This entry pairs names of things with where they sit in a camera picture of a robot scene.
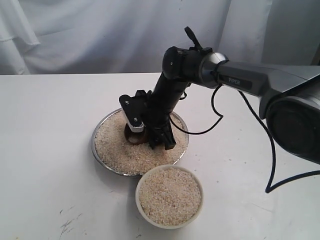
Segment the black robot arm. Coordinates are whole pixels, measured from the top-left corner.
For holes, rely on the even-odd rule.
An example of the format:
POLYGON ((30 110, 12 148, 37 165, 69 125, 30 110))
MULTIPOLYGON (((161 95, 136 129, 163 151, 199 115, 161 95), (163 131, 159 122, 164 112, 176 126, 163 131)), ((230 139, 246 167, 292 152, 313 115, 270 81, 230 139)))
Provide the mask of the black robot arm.
POLYGON ((170 47, 154 90, 146 96, 142 120, 151 147, 175 147, 169 115, 191 84, 216 89, 228 86, 260 99, 258 117, 272 139, 302 159, 320 161, 320 68, 317 65, 271 65, 230 61, 202 48, 189 27, 194 45, 170 47))

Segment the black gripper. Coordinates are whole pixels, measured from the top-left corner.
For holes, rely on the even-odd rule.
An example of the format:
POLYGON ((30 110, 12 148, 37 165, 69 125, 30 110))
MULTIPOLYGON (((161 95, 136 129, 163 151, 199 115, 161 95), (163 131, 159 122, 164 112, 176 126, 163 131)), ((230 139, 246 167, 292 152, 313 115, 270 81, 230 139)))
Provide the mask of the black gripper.
POLYGON ((149 146, 154 149, 164 145, 165 150, 175 147, 175 138, 169 121, 169 113, 173 111, 173 104, 163 99, 150 99, 152 91, 137 90, 134 101, 137 105, 144 105, 143 124, 149 128, 149 146))

